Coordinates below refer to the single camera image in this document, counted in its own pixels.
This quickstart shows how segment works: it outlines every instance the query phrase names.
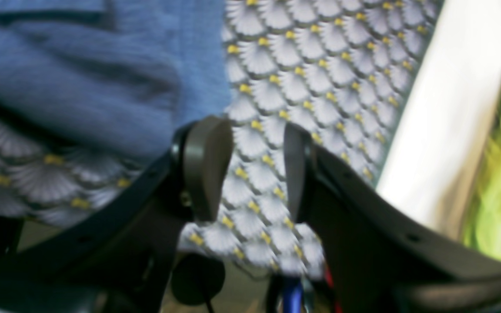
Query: blue knit fabric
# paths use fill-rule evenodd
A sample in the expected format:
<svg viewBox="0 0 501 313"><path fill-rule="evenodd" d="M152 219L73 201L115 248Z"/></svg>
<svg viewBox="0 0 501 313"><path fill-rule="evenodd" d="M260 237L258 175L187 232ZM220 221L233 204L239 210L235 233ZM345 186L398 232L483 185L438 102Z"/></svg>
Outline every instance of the blue knit fabric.
<svg viewBox="0 0 501 313"><path fill-rule="evenodd" d="M0 104L139 162L229 104L223 0L0 0Z"/></svg>

